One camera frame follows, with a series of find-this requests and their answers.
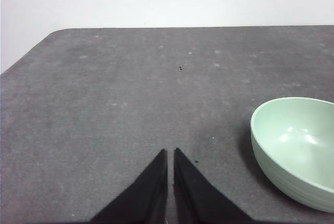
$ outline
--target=light green bowl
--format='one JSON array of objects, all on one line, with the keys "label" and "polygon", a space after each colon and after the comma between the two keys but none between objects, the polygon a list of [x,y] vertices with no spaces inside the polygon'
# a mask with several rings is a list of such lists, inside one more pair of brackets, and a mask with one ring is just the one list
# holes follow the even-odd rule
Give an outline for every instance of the light green bowl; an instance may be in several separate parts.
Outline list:
[{"label": "light green bowl", "polygon": [[256,160],[272,183],[302,204],[334,213],[334,103],[270,100],[250,125]]}]

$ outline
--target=gray table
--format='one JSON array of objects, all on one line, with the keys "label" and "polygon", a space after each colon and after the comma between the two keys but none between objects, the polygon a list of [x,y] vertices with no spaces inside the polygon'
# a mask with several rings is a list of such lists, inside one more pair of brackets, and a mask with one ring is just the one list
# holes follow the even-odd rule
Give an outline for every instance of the gray table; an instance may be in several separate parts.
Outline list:
[{"label": "gray table", "polygon": [[166,148],[177,223],[180,147],[255,219],[333,223],[270,183],[249,136],[261,103],[333,84],[333,26],[51,33],[2,75],[2,221],[89,220]]}]

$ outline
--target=bowl rim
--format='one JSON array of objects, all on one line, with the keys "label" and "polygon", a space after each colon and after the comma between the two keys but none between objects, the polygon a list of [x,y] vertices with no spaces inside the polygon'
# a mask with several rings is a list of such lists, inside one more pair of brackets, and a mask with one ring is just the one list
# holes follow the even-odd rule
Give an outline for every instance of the bowl rim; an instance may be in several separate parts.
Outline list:
[{"label": "bowl rim", "polygon": [[271,155],[268,154],[268,152],[264,149],[264,147],[262,146],[262,144],[258,141],[258,136],[255,132],[255,126],[254,126],[254,121],[255,121],[255,117],[257,115],[257,113],[261,110],[261,108],[265,107],[268,104],[271,104],[273,102],[279,101],[279,100],[290,100],[290,99],[299,99],[299,100],[312,100],[312,101],[317,101],[317,102],[321,102],[321,103],[326,103],[326,104],[330,104],[334,106],[333,102],[330,101],[326,101],[326,100],[319,100],[319,99],[314,99],[314,98],[308,98],[308,97],[282,97],[282,98],[276,98],[276,99],[272,99],[272,100],[268,100],[266,102],[264,102],[263,104],[261,104],[260,106],[258,106],[255,111],[252,114],[251,120],[250,120],[250,130],[252,132],[252,135],[254,136],[254,139],[256,141],[256,143],[259,145],[259,147],[261,148],[261,150],[275,163],[277,164],[281,169],[283,169],[284,171],[286,171],[287,173],[289,173],[290,175],[296,177],[297,179],[311,185],[314,186],[320,190],[329,192],[331,194],[334,194],[334,188],[330,188],[327,186],[323,186],[321,184],[318,184],[316,182],[313,182],[309,179],[303,178],[301,176],[299,176],[298,174],[292,172],[289,168],[283,166],[282,164],[280,164],[274,157],[272,157]]}]

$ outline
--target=wall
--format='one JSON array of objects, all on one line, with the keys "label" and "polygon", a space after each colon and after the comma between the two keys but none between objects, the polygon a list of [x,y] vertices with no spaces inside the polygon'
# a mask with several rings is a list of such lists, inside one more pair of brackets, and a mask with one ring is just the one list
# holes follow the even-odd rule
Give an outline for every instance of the wall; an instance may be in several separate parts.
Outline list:
[{"label": "wall", "polygon": [[2,72],[64,28],[334,24],[334,0],[2,0],[1,9]]}]

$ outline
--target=table surface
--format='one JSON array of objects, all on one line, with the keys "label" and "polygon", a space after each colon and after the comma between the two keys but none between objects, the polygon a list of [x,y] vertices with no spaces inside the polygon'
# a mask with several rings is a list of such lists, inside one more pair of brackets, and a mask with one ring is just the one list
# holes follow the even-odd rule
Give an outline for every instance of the table surface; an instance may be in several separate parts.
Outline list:
[{"label": "table surface", "polygon": [[249,132],[263,102],[333,84],[334,26],[53,32],[2,74],[2,222],[89,220],[166,148],[177,223],[180,147],[254,219],[333,223],[271,184]]}]

